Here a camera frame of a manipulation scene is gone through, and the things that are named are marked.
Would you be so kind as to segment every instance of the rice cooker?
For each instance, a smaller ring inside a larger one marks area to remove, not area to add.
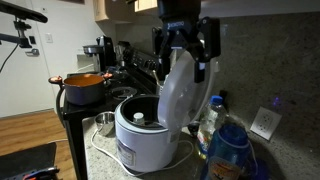
[[[160,96],[139,95],[117,106],[117,155],[126,167],[152,172],[171,162],[182,127],[199,116],[211,93],[215,63],[202,66],[210,66],[205,81],[194,83],[194,61],[186,51],[169,73]],[[134,122],[137,112],[143,114],[144,124]]]

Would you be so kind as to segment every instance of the wooden floor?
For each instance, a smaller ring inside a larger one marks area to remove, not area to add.
[[[67,139],[67,135],[54,111],[0,119],[0,156],[59,139]],[[68,141],[56,144],[58,179],[76,179]]]

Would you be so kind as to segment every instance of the stove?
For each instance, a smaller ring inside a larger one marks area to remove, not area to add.
[[[130,51],[131,53],[126,53],[128,56],[130,55],[130,58],[124,56],[126,66],[116,67],[127,74],[126,78],[107,80],[104,99],[84,106],[71,104],[64,99],[64,105],[61,108],[62,122],[67,131],[77,179],[87,179],[82,120],[104,111],[114,112],[116,107],[128,96],[156,93],[156,80],[152,71],[157,72],[159,66],[157,58],[133,48]],[[79,73],[68,74],[68,77],[75,75],[79,75]]]

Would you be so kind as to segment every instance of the rice cooker lid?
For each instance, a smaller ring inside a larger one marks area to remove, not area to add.
[[[210,63],[202,64],[202,66],[207,66],[205,80],[195,83],[194,60],[186,51],[179,57],[166,78],[159,98],[158,120],[171,132],[181,130],[182,127],[199,117],[204,102],[207,102],[209,91],[211,91],[209,86],[213,81],[213,76],[210,75],[212,68],[210,68]]]

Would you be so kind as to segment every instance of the backsplash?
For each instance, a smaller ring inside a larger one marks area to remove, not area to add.
[[[117,40],[152,52],[157,17],[117,25]],[[320,13],[221,18],[222,53],[213,94],[228,91],[230,115],[243,124],[273,179],[318,179],[320,169]],[[259,107],[282,115],[266,141],[250,132]]]

